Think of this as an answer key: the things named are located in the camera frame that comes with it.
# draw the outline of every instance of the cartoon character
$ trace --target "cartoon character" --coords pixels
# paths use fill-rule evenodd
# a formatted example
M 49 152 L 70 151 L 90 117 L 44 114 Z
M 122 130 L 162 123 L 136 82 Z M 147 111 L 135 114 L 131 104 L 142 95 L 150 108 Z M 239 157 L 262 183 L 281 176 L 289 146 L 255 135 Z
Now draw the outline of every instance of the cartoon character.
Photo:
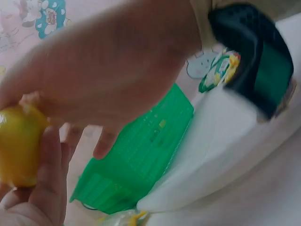
M 0 66 L 0 77 L 4 76 L 5 71 L 6 71 L 5 66 Z
M 42 0 L 20 0 L 20 3 L 14 2 L 19 9 L 19 15 L 23 27 L 32 27 L 37 18 L 41 18 Z
M 213 60 L 218 52 L 207 51 L 200 52 L 187 60 L 187 74 L 192 79 L 202 79 L 209 72 Z
M 69 26 L 71 20 L 66 18 L 65 0 L 20 0 L 15 2 L 23 27 L 33 27 L 41 39 L 51 32 Z

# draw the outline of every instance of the green tray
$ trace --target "green tray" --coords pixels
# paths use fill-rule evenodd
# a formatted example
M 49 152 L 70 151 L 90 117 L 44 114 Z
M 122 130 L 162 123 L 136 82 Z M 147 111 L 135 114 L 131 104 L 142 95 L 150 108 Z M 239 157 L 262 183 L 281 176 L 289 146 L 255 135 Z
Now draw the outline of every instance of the green tray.
M 103 160 L 92 159 L 70 198 L 107 214 L 132 209 L 167 170 L 192 119 L 175 84 L 157 106 L 127 125 Z

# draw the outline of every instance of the yellow lemon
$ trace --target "yellow lemon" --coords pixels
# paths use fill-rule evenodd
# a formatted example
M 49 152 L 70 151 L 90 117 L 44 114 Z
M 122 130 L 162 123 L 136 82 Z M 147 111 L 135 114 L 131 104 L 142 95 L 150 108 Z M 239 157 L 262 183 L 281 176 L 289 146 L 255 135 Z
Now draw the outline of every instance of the yellow lemon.
M 0 111 L 0 180 L 15 187 L 36 184 L 40 138 L 47 118 L 29 105 Z

